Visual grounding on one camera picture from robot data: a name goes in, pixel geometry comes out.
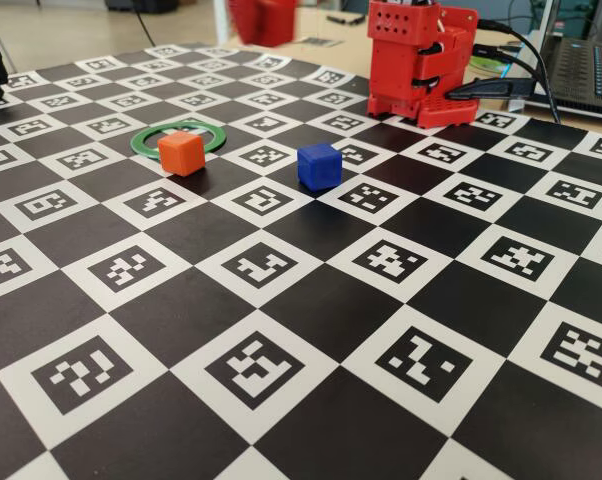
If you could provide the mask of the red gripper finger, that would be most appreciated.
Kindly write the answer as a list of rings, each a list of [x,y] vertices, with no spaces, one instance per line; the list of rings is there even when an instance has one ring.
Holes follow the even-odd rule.
[[[254,39],[254,2],[230,0],[229,11],[240,40],[244,44],[251,44]]]

